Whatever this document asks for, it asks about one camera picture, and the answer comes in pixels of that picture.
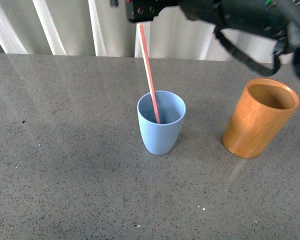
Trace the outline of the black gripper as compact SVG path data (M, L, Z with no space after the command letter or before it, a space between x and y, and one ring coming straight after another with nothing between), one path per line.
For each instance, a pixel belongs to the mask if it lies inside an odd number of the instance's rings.
M222 30L234 29L300 47L300 0L180 0L185 16Z

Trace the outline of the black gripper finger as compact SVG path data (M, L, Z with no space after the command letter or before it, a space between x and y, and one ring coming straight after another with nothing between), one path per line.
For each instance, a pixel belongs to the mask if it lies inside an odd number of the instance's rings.
M153 21L164 8L178 6L178 0L126 0L126 17L131 23Z

